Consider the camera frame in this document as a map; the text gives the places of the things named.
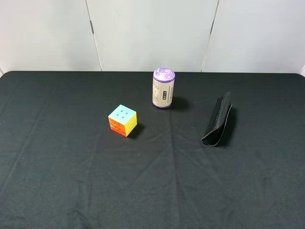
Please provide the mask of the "black leather pouch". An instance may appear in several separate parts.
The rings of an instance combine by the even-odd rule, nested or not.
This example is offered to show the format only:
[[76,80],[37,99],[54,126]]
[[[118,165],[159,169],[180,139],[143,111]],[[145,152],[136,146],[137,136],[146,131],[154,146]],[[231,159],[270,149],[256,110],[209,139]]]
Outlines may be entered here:
[[226,92],[216,101],[211,119],[201,139],[203,144],[207,146],[218,145],[224,133],[231,108],[231,92]]

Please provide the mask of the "colourful puzzle cube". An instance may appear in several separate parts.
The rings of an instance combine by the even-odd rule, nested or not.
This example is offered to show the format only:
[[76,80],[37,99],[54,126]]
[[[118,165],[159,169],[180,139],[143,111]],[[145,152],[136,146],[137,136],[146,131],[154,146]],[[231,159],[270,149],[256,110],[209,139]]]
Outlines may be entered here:
[[137,126],[137,113],[120,104],[108,115],[108,120],[111,130],[127,137]]

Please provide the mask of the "black tablecloth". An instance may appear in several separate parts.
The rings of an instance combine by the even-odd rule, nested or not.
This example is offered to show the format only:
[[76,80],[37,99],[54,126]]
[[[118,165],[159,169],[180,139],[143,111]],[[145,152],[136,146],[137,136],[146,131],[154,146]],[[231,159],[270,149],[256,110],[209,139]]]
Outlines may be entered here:
[[[177,73],[169,109],[151,72],[8,72],[0,79],[3,229],[302,229],[305,79]],[[232,108],[201,141],[216,101]],[[124,137],[108,115],[137,113]]]

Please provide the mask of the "purple capped paper cylinder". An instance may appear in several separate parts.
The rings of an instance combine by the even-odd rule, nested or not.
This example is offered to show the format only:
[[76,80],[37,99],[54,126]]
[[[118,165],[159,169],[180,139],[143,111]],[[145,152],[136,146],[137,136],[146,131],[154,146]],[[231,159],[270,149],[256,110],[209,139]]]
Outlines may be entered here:
[[158,68],[153,72],[152,103],[160,109],[171,106],[173,100],[175,73],[167,68]]

